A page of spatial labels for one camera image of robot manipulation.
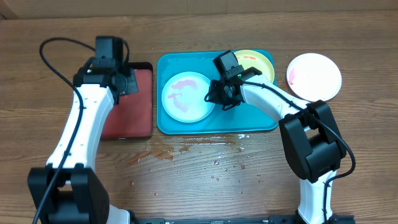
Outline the light blue plate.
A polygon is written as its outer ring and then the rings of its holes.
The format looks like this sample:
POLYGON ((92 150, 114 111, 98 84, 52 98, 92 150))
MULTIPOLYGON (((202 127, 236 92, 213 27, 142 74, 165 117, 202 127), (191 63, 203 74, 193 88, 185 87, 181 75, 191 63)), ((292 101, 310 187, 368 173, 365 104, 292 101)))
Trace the light blue plate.
POLYGON ((205 119, 215 107, 205 101, 210 80, 198 72, 182 72, 172 76, 162 88, 161 103, 174 120, 194 123, 205 119))

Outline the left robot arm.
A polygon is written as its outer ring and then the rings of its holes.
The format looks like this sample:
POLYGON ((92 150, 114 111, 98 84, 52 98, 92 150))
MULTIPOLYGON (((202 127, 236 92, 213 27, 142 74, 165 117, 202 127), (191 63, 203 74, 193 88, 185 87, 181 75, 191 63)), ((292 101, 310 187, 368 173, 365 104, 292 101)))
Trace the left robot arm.
POLYGON ((110 204, 95 174, 105 121, 121 96, 137 92, 129 47, 120 37, 97 36, 90 57, 69 81, 73 104, 62 136, 45 167, 27 177, 36 207, 33 223, 137 223, 130 210, 110 204))

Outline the white plate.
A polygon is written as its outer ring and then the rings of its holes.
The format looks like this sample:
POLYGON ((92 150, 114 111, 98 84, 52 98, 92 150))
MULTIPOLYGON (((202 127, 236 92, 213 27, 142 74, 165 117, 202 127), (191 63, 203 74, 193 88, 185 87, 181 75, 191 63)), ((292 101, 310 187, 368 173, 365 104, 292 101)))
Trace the white plate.
POLYGON ((300 98, 328 101, 341 89, 340 69, 332 59, 316 53, 295 57, 287 67, 287 83, 300 98))

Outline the yellow-green plate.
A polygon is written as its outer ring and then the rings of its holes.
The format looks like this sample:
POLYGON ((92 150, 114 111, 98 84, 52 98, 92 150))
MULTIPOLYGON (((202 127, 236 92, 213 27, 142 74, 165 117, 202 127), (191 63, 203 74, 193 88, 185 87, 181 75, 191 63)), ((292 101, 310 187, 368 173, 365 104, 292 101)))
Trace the yellow-green plate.
POLYGON ((264 54, 255 50, 239 50, 234 54, 238 63, 242 65, 245 70, 254 67, 260 70, 271 83, 274 82, 274 66, 264 54))

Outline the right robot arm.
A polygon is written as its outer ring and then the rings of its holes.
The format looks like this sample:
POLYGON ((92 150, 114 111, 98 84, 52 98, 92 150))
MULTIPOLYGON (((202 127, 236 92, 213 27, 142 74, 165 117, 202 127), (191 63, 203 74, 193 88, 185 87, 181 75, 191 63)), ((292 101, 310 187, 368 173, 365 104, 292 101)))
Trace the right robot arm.
POLYGON ((296 214, 268 223, 354 223, 331 210, 333 182, 341 160, 353 152, 342 139, 330 107, 322 100, 300 100, 271 83, 254 67, 244 68, 228 50, 213 59, 220 78, 212 80, 205 101, 229 110, 255 106, 279 124, 285 158, 300 179, 296 214))

